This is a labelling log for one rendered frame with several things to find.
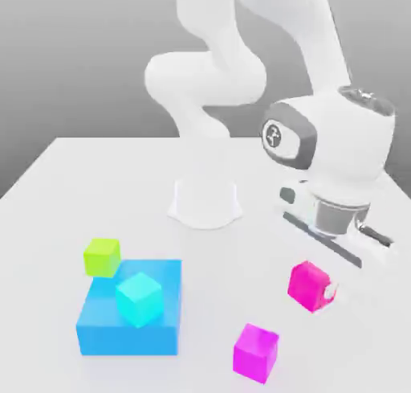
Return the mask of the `small cyan cube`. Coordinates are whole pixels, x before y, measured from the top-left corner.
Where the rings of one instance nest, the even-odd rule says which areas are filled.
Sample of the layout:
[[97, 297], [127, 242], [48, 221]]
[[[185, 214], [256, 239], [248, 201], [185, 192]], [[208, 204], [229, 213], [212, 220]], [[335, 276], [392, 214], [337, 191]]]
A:
[[136, 328], [149, 324], [164, 312], [163, 289], [144, 272], [117, 285], [115, 299], [121, 317]]

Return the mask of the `small magenta cube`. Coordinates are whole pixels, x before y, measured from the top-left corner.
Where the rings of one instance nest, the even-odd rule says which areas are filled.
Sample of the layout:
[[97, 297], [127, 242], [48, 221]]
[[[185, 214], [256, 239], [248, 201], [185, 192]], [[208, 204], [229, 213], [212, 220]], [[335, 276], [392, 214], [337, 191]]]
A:
[[233, 350], [233, 371], [265, 384], [276, 362], [279, 335], [247, 323]]

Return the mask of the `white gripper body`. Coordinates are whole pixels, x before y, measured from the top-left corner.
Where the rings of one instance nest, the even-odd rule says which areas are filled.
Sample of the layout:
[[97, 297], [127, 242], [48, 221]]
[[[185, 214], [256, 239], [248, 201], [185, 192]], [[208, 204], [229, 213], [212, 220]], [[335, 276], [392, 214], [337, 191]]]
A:
[[371, 263], [385, 266], [399, 256], [397, 243], [367, 224], [370, 206], [362, 208], [354, 215], [345, 235], [335, 237], [317, 231], [309, 225], [307, 217], [291, 208], [292, 205], [276, 206], [286, 221], [358, 269], [364, 268], [366, 261], [369, 267]]

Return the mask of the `small pink cube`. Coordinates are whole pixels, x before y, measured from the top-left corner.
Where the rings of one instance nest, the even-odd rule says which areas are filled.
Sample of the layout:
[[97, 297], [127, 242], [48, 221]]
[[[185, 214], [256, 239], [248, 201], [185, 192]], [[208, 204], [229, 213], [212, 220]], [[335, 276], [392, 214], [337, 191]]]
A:
[[292, 268], [287, 294], [314, 313], [334, 300], [336, 292], [328, 297], [325, 295], [330, 284], [330, 276], [326, 272], [305, 260]]

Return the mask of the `large blue box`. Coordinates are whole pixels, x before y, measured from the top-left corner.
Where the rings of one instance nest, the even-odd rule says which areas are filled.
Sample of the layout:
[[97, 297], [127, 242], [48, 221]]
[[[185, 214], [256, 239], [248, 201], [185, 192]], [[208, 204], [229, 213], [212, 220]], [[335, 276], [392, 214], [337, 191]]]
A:
[[[112, 278], [95, 277], [76, 323], [83, 355], [176, 355], [181, 322], [180, 260], [123, 260]], [[164, 312], [137, 328], [119, 313], [116, 286], [143, 272], [161, 285]]]

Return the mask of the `small lime green cube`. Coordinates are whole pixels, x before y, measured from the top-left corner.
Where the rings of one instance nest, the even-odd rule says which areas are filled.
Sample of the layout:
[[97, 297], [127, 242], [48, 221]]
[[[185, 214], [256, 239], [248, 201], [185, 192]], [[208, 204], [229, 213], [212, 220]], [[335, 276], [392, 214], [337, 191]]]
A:
[[120, 241], [93, 238], [83, 252], [85, 272], [88, 276], [112, 278], [120, 266]]

